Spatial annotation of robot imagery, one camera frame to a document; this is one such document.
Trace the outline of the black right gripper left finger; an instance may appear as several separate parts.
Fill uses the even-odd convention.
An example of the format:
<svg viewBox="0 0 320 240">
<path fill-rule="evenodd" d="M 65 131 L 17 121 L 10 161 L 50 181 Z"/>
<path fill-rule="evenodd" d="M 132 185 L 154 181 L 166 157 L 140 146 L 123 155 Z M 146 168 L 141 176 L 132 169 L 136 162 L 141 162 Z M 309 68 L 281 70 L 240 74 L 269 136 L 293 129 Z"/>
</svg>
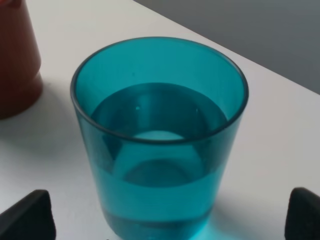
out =
<svg viewBox="0 0 320 240">
<path fill-rule="evenodd" d="M 37 189 L 0 214 L 2 240 L 54 240 L 57 231 L 50 194 Z"/>
</svg>

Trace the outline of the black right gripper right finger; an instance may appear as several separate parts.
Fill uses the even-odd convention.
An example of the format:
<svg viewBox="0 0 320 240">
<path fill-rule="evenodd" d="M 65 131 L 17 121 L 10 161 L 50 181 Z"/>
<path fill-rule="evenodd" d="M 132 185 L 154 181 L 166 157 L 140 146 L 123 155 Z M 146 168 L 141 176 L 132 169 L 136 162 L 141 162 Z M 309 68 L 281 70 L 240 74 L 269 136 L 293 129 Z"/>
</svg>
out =
<svg viewBox="0 0 320 240">
<path fill-rule="evenodd" d="M 296 187 L 289 198 L 284 237 L 286 240 L 320 239 L 320 197 Z"/>
</svg>

